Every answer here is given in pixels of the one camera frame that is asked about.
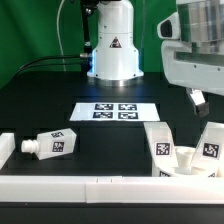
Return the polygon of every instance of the grey metal part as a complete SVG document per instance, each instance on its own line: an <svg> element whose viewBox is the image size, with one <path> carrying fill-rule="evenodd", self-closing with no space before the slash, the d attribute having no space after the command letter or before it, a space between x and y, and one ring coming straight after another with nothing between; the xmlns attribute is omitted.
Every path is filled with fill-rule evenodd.
<svg viewBox="0 0 224 224"><path fill-rule="evenodd" d="M193 43L193 51L218 52L218 41L224 38L224 5L209 0L177 6L181 40Z"/></svg>
<svg viewBox="0 0 224 224"><path fill-rule="evenodd" d="M96 77L88 77L88 82L92 84L98 84L109 87L122 87L130 86L134 84L140 84L143 82L143 77L136 77L128 80L103 80Z"/></svg>

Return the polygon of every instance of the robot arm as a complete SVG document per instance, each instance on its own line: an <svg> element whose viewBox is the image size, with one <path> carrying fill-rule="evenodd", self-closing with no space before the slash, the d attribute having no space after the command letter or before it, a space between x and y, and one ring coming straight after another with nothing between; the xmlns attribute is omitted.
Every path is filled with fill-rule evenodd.
<svg viewBox="0 0 224 224"><path fill-rule="evenodd" d="M224 0L176 0L176 4L177 12L157 27L165 39L164 72L171 84L187 88L197 106L195 90L224 95ZM195 111L203 116L208 104L201 102Z"/></svg>

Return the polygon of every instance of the black cable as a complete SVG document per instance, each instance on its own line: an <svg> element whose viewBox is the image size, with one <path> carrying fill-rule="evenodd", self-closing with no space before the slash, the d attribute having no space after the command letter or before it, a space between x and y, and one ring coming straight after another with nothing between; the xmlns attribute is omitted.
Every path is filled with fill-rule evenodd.
<svg viewBox="0 0 224 224"><path fill-rule="evenodd" d="M31 65L27 67L20 68L14 76L18 76L21 72L24 70L30 69L30 68L36 68L36 67L47 67L47 66L59 66L59 65L81 65L81 62L73 62L73 63L52 63L52 64L36 64L36 65Z"/></svg>
<svg viewBox="0 0 224 224"><path fill-rule="evenodd" d="M32 64L35 64L37 62L40 62L40 61L47 61L47 60L57 60L57 59L72 59L72 58L80 58L80 55L79 54L74 54L74 55L57 55L57 56L46 56L46 57L41 57L41 58L38 58L38 59L35 59L33 61L30 61L28 63L26 63L25 65L23 65L22 67L20 67L20 69L23 69L25 67L28 67Z"/></svg>

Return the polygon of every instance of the white bottle cap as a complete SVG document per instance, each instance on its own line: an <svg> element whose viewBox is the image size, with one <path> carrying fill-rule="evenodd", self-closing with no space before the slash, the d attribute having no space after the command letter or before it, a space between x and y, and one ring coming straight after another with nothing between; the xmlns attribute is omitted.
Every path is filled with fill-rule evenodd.
<svg viewBox="0 0 224 224"><path fill-rule="evenodd" d="M34 153L39 151L39 144L37 140L27 140L22 142L22 152Z"/></svg>

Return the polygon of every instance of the white robot housing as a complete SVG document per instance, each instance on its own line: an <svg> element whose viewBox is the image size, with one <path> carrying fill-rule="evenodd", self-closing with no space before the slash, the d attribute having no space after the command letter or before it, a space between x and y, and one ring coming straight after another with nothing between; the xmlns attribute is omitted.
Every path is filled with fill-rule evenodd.
<svg viewBox="0 0 224 224"><path fill-rule="evenodd" d="M93 50L88 79L106 86L139 81L139 52L133 44L134 9L129 0L98 4L98 45Z"/></svg>

